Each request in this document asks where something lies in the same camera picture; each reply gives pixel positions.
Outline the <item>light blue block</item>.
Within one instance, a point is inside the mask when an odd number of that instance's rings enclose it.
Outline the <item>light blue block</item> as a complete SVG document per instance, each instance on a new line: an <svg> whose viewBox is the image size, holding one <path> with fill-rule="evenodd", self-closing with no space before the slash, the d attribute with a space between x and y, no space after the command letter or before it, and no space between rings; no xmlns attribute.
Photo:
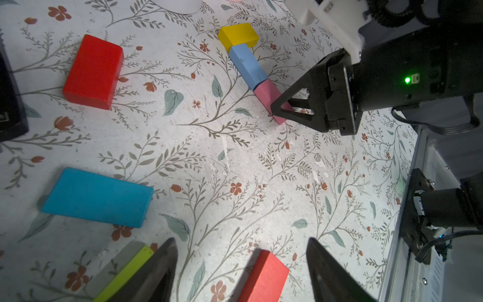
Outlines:
<svg viewBox="0 0 483 302"><path fill-rule="evenodd" d="M268 79L262 66L246 44L232 46L228 53L242 78L253 91Z"/></svg>

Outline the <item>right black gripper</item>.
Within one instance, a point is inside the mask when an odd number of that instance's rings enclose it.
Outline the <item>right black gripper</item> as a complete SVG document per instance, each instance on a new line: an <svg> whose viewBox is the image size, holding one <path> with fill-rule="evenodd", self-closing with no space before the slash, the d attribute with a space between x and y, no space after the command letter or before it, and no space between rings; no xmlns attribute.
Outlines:
<svg viewBox="0 0 483 302"><path fill-rule="evenodd" d="M480 125L475 95L482 92L482 24L429 26L366 49L352 64L346 50L320 60L270 106L275 117L321 133L357 133L362 114L391 109L397 115L421 103L462 97L469 121L452 127L424 126L442 135L468 132Z"/></svg>

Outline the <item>pink block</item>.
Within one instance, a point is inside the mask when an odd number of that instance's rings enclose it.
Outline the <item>pink block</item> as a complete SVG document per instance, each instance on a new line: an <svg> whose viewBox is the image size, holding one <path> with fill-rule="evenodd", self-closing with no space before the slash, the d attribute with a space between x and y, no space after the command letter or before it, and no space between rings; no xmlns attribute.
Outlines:
<svg viewBox="0 0 483 302"><path fill-rule="evenodd" d="M279 125L282 125L286 122L286 119L277 117L272 113L271 104L273 104L273 102L275 102L275 100L278 99L282 93L270 79L266 79L264 82L260 83L256 87L254 93L259 101L264 105L265 109L272 115Z"/></svg>

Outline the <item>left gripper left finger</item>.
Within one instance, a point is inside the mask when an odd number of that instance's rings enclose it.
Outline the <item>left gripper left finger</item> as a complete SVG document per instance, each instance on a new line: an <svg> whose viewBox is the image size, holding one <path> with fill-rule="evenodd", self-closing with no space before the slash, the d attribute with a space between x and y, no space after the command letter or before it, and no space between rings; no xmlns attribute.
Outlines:
<svg viewBox="0 0 483 302"><path fill-rule="evenodd" d="M177 259L176 240L172 237L158 248L109 301L169 301Z"/></svg>

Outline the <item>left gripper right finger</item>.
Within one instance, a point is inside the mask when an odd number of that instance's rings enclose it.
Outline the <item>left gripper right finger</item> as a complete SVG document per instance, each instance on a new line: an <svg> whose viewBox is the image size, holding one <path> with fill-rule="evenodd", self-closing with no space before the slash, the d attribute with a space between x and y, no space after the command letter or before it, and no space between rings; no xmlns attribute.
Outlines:
<svg viewBox="0 0 483 302"><path fill-rule="evenodd" d="M306 258L315 301L375 302L313 237L308 240Z"/></svg>

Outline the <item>teal block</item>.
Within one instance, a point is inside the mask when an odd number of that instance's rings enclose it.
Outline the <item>teal block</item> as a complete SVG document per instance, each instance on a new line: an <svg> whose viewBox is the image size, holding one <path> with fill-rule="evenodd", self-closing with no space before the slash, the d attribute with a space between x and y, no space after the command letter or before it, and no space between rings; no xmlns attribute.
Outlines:
<svg viewBox="0 0 483 302"><path fill-rule="evenodd" d="M154 189L99 174L65 168L42 212L140 228Z"/></svg>

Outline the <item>yellow block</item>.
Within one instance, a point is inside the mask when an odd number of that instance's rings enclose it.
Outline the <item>yellow block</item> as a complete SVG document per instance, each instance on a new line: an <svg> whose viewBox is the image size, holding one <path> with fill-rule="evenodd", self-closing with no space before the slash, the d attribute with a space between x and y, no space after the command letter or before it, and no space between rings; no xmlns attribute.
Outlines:
<svg viewBox="0 0 483 302"><path fill-rule="evenodd" d="M222 27L218 32L218 39L229 52L236 45L246 44L248 47L254 47L259 41L259 36L251 24L243 23Z"/></svg>

